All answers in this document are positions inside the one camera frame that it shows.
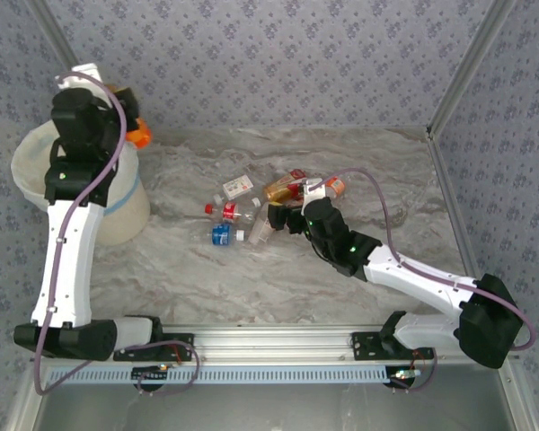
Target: white bucket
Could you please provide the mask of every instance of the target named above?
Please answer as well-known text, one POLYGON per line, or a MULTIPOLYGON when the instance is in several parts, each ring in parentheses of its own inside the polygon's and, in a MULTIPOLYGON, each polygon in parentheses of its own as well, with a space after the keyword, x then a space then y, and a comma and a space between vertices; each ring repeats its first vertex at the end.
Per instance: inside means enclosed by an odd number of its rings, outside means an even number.
MULTIPOLYGON (((59 134, 52 121, 33 129, 22 140, 12 159, 14 183, 32 204, 46 211, 44 176, 50 167, 49 154, 59 134)), ((118 173, 110 185, 108 205, 96 237, 101 245, 117 245, 134 238, 150 216, 150 202, 137 173, 137 152, 127 142, 119 155, 118 173)))

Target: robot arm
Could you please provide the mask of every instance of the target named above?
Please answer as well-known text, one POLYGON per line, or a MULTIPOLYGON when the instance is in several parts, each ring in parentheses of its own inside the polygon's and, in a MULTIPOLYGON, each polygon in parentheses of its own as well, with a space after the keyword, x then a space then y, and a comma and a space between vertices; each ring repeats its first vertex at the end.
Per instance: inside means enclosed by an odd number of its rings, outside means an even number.
POLYGON ((491 275, 476 280, 449 274, 403 255, 398 261, 389 246, 349 229, 340 210, 325 197, 324 186, 314 189, 320 181, 306 182, 301 208, 270 206, 272 227, 280 230, 287 224, 290 233, 304 233, 316 253, 346 277, 391 287, 442 313, 428 316, 395 312, 381 331, 388 354, 458 345, 477 363, 500 368, 523 322, 505 306, 461 287, 475 286, 515 305, 501 280, 491 275), (436 280, 407 269, 405 262, 436 280), (452 286, 439 279, 451 280, 452 286))
MULTIPOLYGON (((95 65, 79 66, 75 71, 100 81, 95 65)), ((44 276, 31 322, 15 328, 14 342, 35 351, 47 312, 52 312, 44 343, 46 356, 106 360, 117 349, 146 344, 152 333, 152 321, 147 318, 92 321, 90 275, 94 240, 118 165, 80 202, 69 220, 51 308, 49 287, 62 221, 75 199, 116 151, 119 119, 104 92, 85 79, 67 78, 60 88, 62 91, 53 99, 51 114, 59 138, 52 145, 50 168, 45 177, 49 242, 44 276)), ((125 89, 115 95, 125 111, 127 130, 136 130, 138 113, 133 93, 125 89)))

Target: marble floor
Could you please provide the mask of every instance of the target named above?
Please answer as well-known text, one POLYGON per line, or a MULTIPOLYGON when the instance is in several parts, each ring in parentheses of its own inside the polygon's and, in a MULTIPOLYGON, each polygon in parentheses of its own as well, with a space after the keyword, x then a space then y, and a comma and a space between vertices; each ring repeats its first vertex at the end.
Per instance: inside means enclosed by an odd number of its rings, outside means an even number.
MULTIPOLYGON (((144 231, 98 247, 92 276, 95 318, 158 315, 169 323, 382 323, 394 310, 424 312, 417 300, 345 278, 299 235, 218 248, 195 236, 211 225, 204 205, 221 184, 247 173, 257 190, 301 168, 325 176, 368 169, 387 199, 398 250, 443 270, 463 265, 423 134, 385 129, 180 131, 139 153, 152 205, 144 231)), ((385 240, 374 189, 350 174, 336 201, 350 228, 385 240)))

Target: orange object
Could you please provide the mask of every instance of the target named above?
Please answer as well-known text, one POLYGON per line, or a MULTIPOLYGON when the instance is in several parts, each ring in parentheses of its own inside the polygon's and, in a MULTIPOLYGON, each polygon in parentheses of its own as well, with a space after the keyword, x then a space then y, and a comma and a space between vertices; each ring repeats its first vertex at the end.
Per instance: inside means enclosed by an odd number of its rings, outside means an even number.
POLYGON ((331 188, 335 193, 334 198, 338 198, 345 191, 345 182, 338 177, 333 177, 331 180, 325 183, 325 187, 331 188))
POLYGON ((148 128, 145 121, 136 119, 137 130, 132 130, 126 134, 126 140, 136 146, 138 150, 152 142, 152 131, 148 128))

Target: blue stripe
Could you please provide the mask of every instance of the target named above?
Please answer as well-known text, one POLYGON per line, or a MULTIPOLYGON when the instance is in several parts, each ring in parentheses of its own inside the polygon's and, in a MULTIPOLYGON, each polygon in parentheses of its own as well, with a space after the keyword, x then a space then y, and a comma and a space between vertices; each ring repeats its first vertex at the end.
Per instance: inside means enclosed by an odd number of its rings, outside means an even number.
POLYGON ((128 193, 126 193, 126 196, 124 196, 124 198, 120 199, 118 202, 116 202, 111 207, 106 208, 104 210, 104 215, 109 216, 110 214, 112 214, 112 213, 118 211, 120 208, 122 208, 126 204, 126 202, 128 202, 129 199, 132 197, 132 195, 136 191, 136 187, 137 187, 137 185, 139 183, 140 183, 140 175, 139 175, 139 173, 136 173, 136 179, 134 180, 134 185, 132 186, 130 191, 128 193))

